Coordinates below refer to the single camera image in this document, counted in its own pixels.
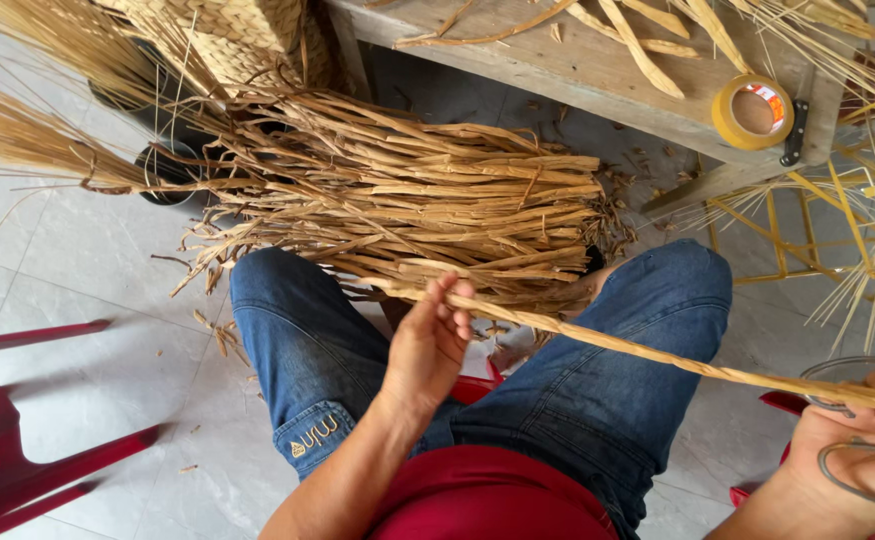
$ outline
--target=jeans pocket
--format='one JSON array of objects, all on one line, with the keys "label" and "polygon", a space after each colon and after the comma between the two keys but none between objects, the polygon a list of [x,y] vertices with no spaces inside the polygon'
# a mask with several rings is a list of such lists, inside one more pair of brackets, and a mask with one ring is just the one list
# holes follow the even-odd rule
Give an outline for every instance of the jeans pocket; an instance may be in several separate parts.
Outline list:
[{"label": "jeans pocket", "polygon": [[354,429],[354,418],[337,401],[319,401],[274,432],[274,446],[301,481],[324,462]]}]

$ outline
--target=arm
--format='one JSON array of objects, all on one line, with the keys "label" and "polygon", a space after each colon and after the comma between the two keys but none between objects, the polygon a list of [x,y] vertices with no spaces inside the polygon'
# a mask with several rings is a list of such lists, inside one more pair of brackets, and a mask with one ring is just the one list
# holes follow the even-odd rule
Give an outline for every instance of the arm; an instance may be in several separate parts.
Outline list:
[{"label": "arm", "polygon": [[442,303],[451,287],[473,296],[467,283],[446,274],[428,286],[398,326],[381,391],[354,430],[274,512],[259,538],[354,539],[367,531],[374,510],[411,447],[424,433],[457,379],[471,337],[470,316]]},{"label": "arm", "polygon": [[[875,387],[875,372],[864,384]],[[825,446],[852,437],[875,444],[875,410],[851,407],[855,418],[809,406],[791,439],[787,461],[707,540],[864,539],[875,534],[875,502],[840,489],[817,467]],[[828,469],[843,482],[875,494],[875,454],[838,450]]]}]

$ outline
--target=knife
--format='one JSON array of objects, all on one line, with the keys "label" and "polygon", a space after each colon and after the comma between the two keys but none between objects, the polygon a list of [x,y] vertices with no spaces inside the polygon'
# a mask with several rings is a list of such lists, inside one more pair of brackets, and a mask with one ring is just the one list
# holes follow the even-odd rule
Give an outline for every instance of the knife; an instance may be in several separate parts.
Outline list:
[{"label": "knife", "polygon": [[804,145],[804,129],[807,128],[808,100],[811,98],[811,86],[814,82],[814,65],[808,65],[807,71],[800,80],[797,94],[794,96],[794,124],[788,137],[784,139],[784,155],[781,155],[781,165],[790,167],[800,161],[801,147]]}]

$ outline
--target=red plastic stool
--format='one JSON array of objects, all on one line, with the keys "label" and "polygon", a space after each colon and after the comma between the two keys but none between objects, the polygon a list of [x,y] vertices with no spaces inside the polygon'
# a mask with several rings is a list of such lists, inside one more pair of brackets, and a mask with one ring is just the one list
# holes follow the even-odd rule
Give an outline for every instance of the red plastic stool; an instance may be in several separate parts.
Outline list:
[{"label": "red plastic stool", "polygon": [[[791,414],[796,414],[800,416],[801,412],[804,411],[804,408],[810,403],[808,403],[804,398],[800,396],[795,396],[793,394],[788,394],[786,392],[767,392],[760,397],[760,400],[773,408],[780,409],[781,411],[790,412]],[[788,441],[787,446],[784,447],[784,451],[781,453],[781,460],[778,462],[778,465],[783,464],[784,460],[788,458],[788,454],[791,453],[791,441]],[[740,505],[750,497],[751,493],[757,490],[760,487],[759,483],[749,483],[747,485],[739,485],[734,486],[730,489],[730,497],[731,504],[734,505],[736,509]],[[875,540],[875,534],[872,534],[868,537],[868,540]]]},{"label": "red plastic stool", "polygon": [[[97,320],[8,333],[0,335],[0,349],[94,334],[110,324],[110,321]],[[21,413],[0,387],[0,534],[89,493],[95,487],[93,482],[84,482],[44,497],[151,446],[157,441],[159,427],[148,427],[53,463],[32,463],[23,455]]]},{"label": "red plastic stool", "polygon": [[451,388],[451,397],[465,405],[471,405],[503,383],[503,376],[501,376],[501,372],[498,371],[497,366],[495,366],[489,359],[484,362],[484,369],[487,370],[487,376],[490,378],[482,379],[479,376],[473,377],[468,374],[459,374],[457,376],[457,381]]}]

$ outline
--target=table leg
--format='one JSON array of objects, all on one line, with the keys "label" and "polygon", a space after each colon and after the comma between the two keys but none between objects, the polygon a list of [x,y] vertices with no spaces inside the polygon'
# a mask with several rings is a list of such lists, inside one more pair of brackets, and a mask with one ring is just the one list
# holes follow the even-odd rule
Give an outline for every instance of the table leg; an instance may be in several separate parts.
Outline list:
[{"label": "table leg", "polygon": [[641,207],[641,214],[650,219],[657,219],[683,209],[685,206],[702,203],[707,199],[739,190],[746,185],[750,186],[763,179],[767,180],[804,166],[807,164],[799,163],[792,167],[785,167],[776,158],[760,164],[725,163],[656,199],[647,201]]},{"label": "table leg", "polygon": [[344,67],[354,82],[354,96],[359,100],[374,103],[377,97],[374,92],[373,78],[369,76],[370,59],[366,54],[368,45],[354,35],[354,23],[351,14],[345,9],[327,5],[331,15],[331,23],[337,34],[337,43],[344,59]]}]

